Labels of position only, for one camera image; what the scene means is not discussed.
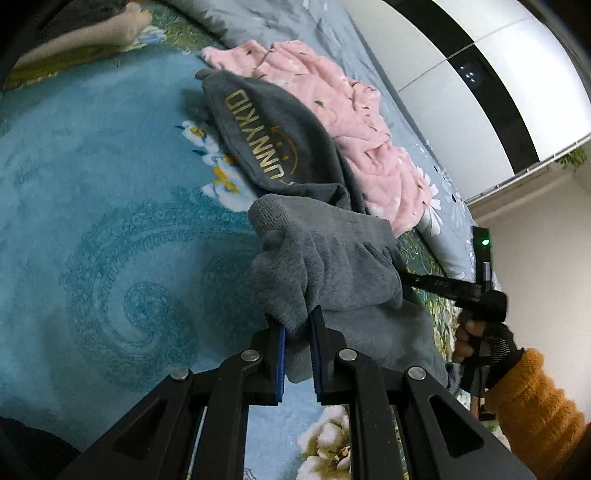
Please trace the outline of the right hand black glove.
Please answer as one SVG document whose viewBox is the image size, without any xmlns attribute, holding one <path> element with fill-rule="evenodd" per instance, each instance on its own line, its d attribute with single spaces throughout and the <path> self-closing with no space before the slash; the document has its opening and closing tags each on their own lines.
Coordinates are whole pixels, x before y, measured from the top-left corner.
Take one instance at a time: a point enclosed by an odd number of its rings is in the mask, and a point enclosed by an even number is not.
<svg viewBox="0 0 591 480">
<path fill-rule="evenodd" d="M 504 322 L 467 320 L 456 330 L 453 360 L 462 366 L 460 387 L 471 395 L 482 396 L 497 385 L 523 354 Z"/>
</svg>

